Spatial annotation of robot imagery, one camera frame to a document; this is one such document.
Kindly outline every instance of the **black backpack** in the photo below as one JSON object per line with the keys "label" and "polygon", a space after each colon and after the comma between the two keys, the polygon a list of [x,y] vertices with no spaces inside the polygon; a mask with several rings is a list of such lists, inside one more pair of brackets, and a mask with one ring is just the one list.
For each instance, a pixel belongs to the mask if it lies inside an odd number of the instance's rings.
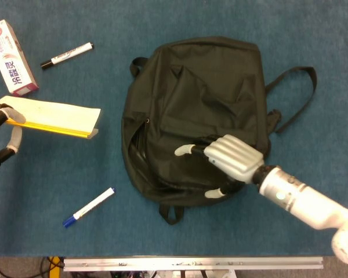
{"label": "black backpack", "polygon": [[[267,113],[266,95],[287,73],[298,70],[309,74],[314,93],[314,68],[292,68],[265,86],[258,47],[229,38],[169,43],[149,59],[134,59],[130,71],[135,81],[122,116],[122,153],[133,185],[160,203],[159,212],[169,224],[180,221],[183,207],[218,203],[236,193],[242,183],[230,180],[204,158],[176,157],[174,150],[210,134],[231,134],[266,156],[268,135],[281,119],[275,109]],[[276,132],[282,132],[308,102]],[[206,191],[219,187],[222,192],[225,188],[224,197],[205,197]]]}

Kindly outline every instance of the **cardboard box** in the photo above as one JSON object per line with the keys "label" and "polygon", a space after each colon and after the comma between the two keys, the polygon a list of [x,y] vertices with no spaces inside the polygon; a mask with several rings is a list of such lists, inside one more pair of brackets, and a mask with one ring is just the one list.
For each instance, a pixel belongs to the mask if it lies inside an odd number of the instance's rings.
{"label": "cardboard box", "polygon": [[18,39],[5,20],[0,21],[0,71],[9,92],[15,96],[39,88]]}

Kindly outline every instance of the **blue carpet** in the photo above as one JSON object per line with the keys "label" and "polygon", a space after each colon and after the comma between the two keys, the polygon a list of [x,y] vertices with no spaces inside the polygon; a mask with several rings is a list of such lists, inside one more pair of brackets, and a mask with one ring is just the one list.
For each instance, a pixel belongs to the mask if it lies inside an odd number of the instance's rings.
{"label": "blue carpet", "polygon": [[[29,98],[101,108],[84,140],[25,130],[0,168],[0,255],[328,255],[334,230],[314,231],[253,187],[169,226],[131,186],[120,121],[131,59],[163,43],[222,35],[260,47],[266,83],[296,65],[317,70],[317,94],[282,135],[270,164],[348,207],[348,1],[2,1],[40,89]],[[39,64],[86,42],[95,50],[42,71]],[[296,74],[269,96],[288,119],[311,92]],[[0,98],[8,93],[0,74]],[[4,147],[10,128],[0,129]],[[62,221],[109,186],[117,193],[69,229]]]}

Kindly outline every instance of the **sticky note pad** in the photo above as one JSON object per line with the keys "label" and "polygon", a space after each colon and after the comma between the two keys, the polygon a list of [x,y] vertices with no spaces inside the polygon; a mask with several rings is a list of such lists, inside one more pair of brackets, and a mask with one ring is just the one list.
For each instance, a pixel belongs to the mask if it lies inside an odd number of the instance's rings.
{"label": "sticky note pad", "polygon": [[50,103],[11,96],[1,98],[0,104],[7,104],[13,107],[26,118],[26,122],[23,124],[8,119],[6,122],[11,125],[83,138],[92,138],[98,133],[98,129],[95,129],[95,124],[98,120],[100,109],[97,108]]}

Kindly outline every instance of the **backpack strap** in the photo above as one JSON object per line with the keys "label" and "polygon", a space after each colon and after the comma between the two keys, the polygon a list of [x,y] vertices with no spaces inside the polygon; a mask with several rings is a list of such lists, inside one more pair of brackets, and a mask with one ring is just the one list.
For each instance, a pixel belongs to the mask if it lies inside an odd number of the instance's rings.
{"label": "backpack strap", "polygon": [[271,134],[275,129],[277,124],[281,121],[281,112],[277,109],[273,109],[267,114],[267,133]]}
{"label": "backpack strap", "polygon": [[269,83],[266,86],[266,95],[268,95],[271,90],[273,88],[275,88],[284,78],[285,76],[287,76],[288,74],[290,74],[291,72],[296,72],[296,71],[305,71],[306,73],[309,74],[309,77],[311,78],[312,84],[313,84],[313,91],[311,96],[309,97],[309,99],[307,100],[307,102],[305,103],[305,105],[303,105],[303,107],[301,107],[300,110],[298,110],[298,112],[290,118],[290,120],[288,120],[286,123],[284,123],[280,128],[278,128],[275,132],[276,133],[282,133],[294,120],[296,120],[296,118],[304,111],[304,109],[307,108],[307,106],[309,105],[309,103],[311,102],[314,93],[316,92],[316,87],[317,87],[317,74],[316,71],[314,70],[313,67],[294,67],[291,68],[285,72],[283,72],[279,77],[277,77],[274,81],[272,81],[271,83]]}
{"label": "backpack strap", "polygon": [[175,213],[174,219],[169,218],[169,210],[170,210],[170,206],[165,204],[160,204],[158,208],[158,212],[163,217],[163,219],[165,219],[167,223],[169,223],[170,225],[174,225],[174,224],[177,224],[180,220],[182,220],[184,216],[184,207],[178,207],[178,206],[174,207],[174,213]]}
{"label": "backpack strap", "polygon": [[134,77],[137,77],[140,73],[140,68],[143,68],[148,58],[136,57],[130,64],[130,72]]}

